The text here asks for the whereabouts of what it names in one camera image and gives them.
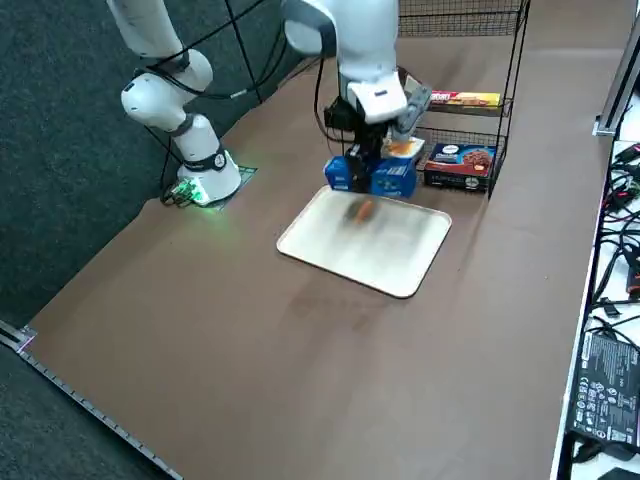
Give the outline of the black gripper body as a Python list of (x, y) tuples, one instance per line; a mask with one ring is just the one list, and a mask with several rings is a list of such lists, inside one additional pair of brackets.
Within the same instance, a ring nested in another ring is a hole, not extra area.
[(354, 138), (350, 141), (351, 149), (356, 149), (357, 151), (379, 151), (389, 128), (393, 125), (394, 122), (391, 120), (368, 124), (362, 119), (356, 119), (352, 125)]

